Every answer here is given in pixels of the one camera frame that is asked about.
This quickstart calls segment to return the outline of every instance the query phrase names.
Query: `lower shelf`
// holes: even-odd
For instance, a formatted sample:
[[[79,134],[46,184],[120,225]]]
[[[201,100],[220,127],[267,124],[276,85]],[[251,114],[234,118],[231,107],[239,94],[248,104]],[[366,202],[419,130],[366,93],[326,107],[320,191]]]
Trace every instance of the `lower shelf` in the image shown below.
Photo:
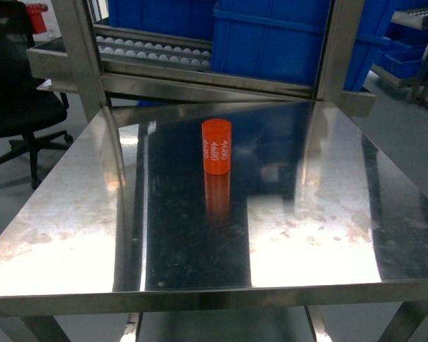
[[[380,78],[386,80],[388,83],[394,85],[396,88],[411,87],[418,83],[416,78],[398,78],[376,64],[371,67],[371,71],[380,76]]]

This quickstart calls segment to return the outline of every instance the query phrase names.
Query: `printed number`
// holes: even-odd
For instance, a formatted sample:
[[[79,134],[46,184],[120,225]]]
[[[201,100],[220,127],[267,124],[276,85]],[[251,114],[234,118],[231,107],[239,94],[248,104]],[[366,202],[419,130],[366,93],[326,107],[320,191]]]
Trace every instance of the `printed number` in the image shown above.
[[[211,160],[219,160],[219,144],[215,141],[211,143]]]
[[[222,160],[228,159],[228,141],[224,140],[222,142]]]
[[[209,158],[208,141],[203,139],[203,158]]]

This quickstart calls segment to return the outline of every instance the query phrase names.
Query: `chair wheel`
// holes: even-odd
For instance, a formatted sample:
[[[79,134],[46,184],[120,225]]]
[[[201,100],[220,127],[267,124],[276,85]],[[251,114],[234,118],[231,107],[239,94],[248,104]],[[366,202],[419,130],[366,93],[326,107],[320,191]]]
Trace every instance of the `chair wheel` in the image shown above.
[[[31,188],[33,189],[33,190],[35,190],[39,185],[41,184],[41,181],[40,180],[32,180],[31,181]]]
[[[72,144],[73,143],[73,137],[71,135],[65,134],[63,136],[63,138],[65,140],[65,143],[67,143],[67,144]]]

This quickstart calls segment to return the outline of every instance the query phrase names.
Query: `metal rack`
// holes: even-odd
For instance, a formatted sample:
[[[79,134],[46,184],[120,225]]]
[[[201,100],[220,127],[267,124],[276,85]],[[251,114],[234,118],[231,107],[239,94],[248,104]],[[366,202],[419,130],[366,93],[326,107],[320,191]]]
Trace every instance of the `metal rack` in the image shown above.
[[[408,11],[396,11],[392,22],[417,30],[428,29],[428,7],[410,9]],[[415,99],[420,97],[420,101],[423,101],[428,98],[428,45],[423,60],[422,66],[415,78],[398,78],[377,65],[373,65],[371,70],[396,88],[411,87],[412,94],[410,98]]]
[[[93,25],[85,0],[71,0],[69,3],[56,0],[53,4],[63,36],[63,48],[52,48],[51,45],[58,43],[50,42],[31,49],[32,71],[35,76],[51,79],[48,89],[68,89],[79,93],[88,120],[102,106],[109,105],[110,95],[179,103],[299,101],[313,98],[333,100],[340,105],[364,95],[343,91],[363,1],[332,1],[314,87],[173,67],[159,61],[130,61],[105,56],[98,52],[96,35],[141,37],[162,45],[163,42],[201,45],[207,49],[210,42]],[[373,98],[368,93],[365,97],[371,100],[367,105],[370,109]]]

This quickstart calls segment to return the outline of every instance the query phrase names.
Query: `chair seat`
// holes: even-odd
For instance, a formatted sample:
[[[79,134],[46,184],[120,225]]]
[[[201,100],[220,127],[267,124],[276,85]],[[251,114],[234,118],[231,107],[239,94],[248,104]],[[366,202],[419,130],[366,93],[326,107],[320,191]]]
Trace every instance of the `chair seat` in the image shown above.
[[[66,109],[57,96],[44,91],[0,103],[0,138],[51,127],[64,121],[66,115]]]

